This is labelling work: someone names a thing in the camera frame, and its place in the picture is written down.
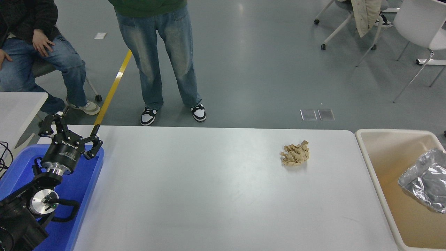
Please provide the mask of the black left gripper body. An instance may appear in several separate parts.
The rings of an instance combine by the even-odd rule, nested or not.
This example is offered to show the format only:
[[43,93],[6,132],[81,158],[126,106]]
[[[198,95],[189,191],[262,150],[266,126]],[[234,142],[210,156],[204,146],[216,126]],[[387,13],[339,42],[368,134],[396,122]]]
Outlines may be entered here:
[[56,139],[52,138],[46,154],[40,161],[42,168],[49,173],[72,174],[80,160],[85,146],[80,144],[80,139]]

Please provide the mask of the seated person's left hand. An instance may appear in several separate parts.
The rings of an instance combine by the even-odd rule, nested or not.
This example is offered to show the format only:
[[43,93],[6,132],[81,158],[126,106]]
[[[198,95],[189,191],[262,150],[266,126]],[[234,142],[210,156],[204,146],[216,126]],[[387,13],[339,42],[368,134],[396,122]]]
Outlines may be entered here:
[[49,57],[49,52],[53,52],[54,42],[50,41],[43,30],[34,29],[32,36],[32,45],[36,51],[43,57]]

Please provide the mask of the seated person's right hand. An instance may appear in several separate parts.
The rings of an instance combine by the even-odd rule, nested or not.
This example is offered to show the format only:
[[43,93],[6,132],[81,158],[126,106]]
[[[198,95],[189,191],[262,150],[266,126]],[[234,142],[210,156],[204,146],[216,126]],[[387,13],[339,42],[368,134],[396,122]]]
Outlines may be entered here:
[[13,62],[13,59],[3,49],[0,49],[0,69],[5,61]]

